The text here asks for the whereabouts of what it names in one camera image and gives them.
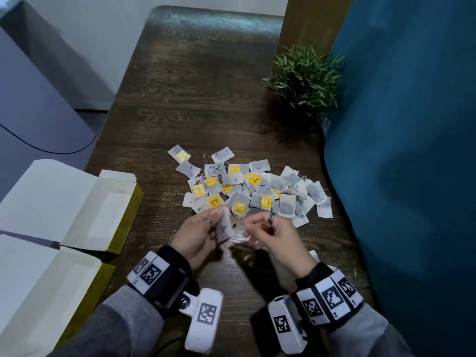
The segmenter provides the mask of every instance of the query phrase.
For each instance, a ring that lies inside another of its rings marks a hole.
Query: gray sweatshirt
[[[99,305],[80,332],[49,357],[149,357],[162,330],[160,313],[123,286]],[[413,356],[402,336],[368,304],[328,334],[335,357]]]

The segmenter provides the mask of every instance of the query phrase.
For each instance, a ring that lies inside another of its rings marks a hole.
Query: dark wood tabletop
[[[122,253],[111,262],[117,270],[103,298],[124,285],[146,252],[167,244],[191,215],[192,209],[169,201],[189,191],[187,178],[175,171],[178,164],[167,154],[180,144],[198,167],[205,164],[204,154],[228,146],[235,154],[230,162],[268,159],[275,174],[288,165],[320,180],[333,197],[334,218],[319,218],[313,209],[299,234],[309,250],[339,267],[372,303],[351,231],[325,179],[320,125],[295,115],[260,82],[271,70],[281,24],[281,17],[263,15],[179,7],[152,11],[87,167],[95,175],[101,169],[134,173],[145,194]],[[182,201],[181,196],[173,200]],[[211,355],[265,355],[255,341],[255,335],[261,343],[266,339],[257,316],[273,297],[294,288],[293,278],[266,252],[225,247],[197,278],[201,288],[224,295]],[[185,336],[189,323],[186,316],[167,320],[158,346]],[[160,356],[179,348],[180,343],[173,344]]]

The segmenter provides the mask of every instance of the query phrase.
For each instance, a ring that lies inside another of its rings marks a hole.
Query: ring
[[[269,214],[269,217],[268,217],[268,223],[270,223],[271,225],[273,225],[273,219],[274,219],[274,216],[276,215],[276,213],[273,213],[271,212]]]

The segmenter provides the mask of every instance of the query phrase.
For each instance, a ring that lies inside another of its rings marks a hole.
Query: cardboard box
[[[44,357],[92,314],[115,267],[0,234],[0,356]]]
[[[119,254],[143,197],[134,174],[36,160],[0,203],[0,231]]]

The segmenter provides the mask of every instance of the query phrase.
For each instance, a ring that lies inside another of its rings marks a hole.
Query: potted plant
[[[318,56],[312,46],[293,46],[275,56],[274,75],[262,81],[291,107],[326,122],[330,118],[326,111],[338,105],[338,69],[343,58]]]

